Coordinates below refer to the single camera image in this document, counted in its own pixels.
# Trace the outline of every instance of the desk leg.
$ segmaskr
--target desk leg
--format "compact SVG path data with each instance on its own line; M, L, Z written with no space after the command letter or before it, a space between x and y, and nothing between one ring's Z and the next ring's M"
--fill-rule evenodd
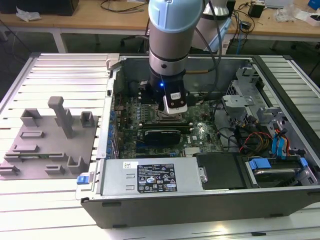
M232 38L233 38L232 34L226 34L222 39L222 55L227 54L227 50L229 48L229 44Z
M100 44L101 44L101 41L100 41L100 36L99 36L99 34L95 34L95 35L94 35L94 38L95 38L95 44L96 44L96 45L100 45Z
M52 32L52 35L53 35L56 47L58 49L58 52L60 54L67 53L68 52L67 45L66 45L65 41L63 40L61 33L59 31L54 31L54 32Z
M273 41L273 43L270 46L270 49L271 50L276 50L276 47L277 47L278 43L279 43L279 41Z
M6 42L8 41L7 35L5 31L0 31L0 41L1 42Z

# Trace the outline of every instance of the electronic device on desk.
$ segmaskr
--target electronic device on desk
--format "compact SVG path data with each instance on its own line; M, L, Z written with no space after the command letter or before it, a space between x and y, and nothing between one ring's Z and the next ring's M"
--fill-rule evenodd
M72 16L79 0L0 0L2 14L15 14L17 8L26 12Z
M293 3L294 0L264 0L264 4L269 9L283 9L285 6Z
M248 11L248 15L252 18L260 18L266 5L260 2L252 2Z
M308 6L314 10L320 8L320 0L310 0Z

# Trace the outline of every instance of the black cable on desk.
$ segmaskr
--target black cable on desk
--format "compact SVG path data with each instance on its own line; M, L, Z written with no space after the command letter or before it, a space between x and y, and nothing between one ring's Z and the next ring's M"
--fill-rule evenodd
M143 4L140 4L138 6L133 6L133 7L130 7L130 8L127 8L127 9L111 9L108 7L105 7L104 4L105 3L110 3L110 0L106 0L106 1L103 1L101 4L100 4L100 7L104 10L107 10L109 12L113 12L113 13L118 13L118 14L133 14L133 13L137 13L137 12L142 12L143 10L142 9L138 9L144 5L147 5L148 2L146 3L143 3Z

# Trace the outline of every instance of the gray plastic base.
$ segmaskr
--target gray plastic base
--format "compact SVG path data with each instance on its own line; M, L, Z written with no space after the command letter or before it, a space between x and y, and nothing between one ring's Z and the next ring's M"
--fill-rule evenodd
M73 179L79 173L87 172L98 117L93 117L93 127L83 127L80 116L72 117L74 119L72 138L67 138L62 127L57 125L56 116L41 116L34 119L38 127L23 125L7 154L17 154L18 152L13 150L18 146L25 158L5 156L6 160L0 165L0 180ZM26 133L30 136L30 132L33 131L37 133L34 137L31 134L31 138L21 138ZM26 158L28 155L38 155L39 158Z

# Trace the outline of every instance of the wooden desk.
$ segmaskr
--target wooden desk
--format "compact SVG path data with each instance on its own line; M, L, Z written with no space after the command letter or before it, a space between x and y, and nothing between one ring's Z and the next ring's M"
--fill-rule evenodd
M238 9L239 5L248 2L247 0L237 0L235 9ZM303 11L309 10L312 12L313 9L308 7L307 0L295 0L295 6ZM244 7L241 11L248 13L249 7ZM265 9L262 12L260 18L254 18L255 28L251 36L280 36L280 37L303 37L303 38L320 38L320 27L314 27L305 21L297 19L296 21L288 22L277 22L274 18L275 9ZM240 13L240 19L252 23L252 20ZM236 31L236 20L232 18L233 25L229 28L229 33Z
M237 0L235 8L248 0ZM62 33L76 34L116 34L116 35L137 35L144 34L148 20L148 6L141 9L144 11L131 14L120 14L109 12L100 7L101 0L79 0L79 5L73 16L57 16L42 14L41 20L24 22L16 17L15 14L0 14L0 19L6 23L13 31L19 32L44 32L51 33L54 37L58 51L66 53L67 48L61 37ZM111 2L112 9L126 9L137 6L141 3L117 0ZM306 0L295 0L298 8L310 11ZM296 20L295 22L276 22L274 19L274 9L266 9L260 18L255 18L255 28L250 33L248 39L272 40L272 41L300 41L300 42L319 42L320 27L313 27L308 23ZM251 20L244 14L240 14L240 19ZM225 40L230 40L235 31L235 19L232 18ZM4 26L0 26L0 31L7 31Z

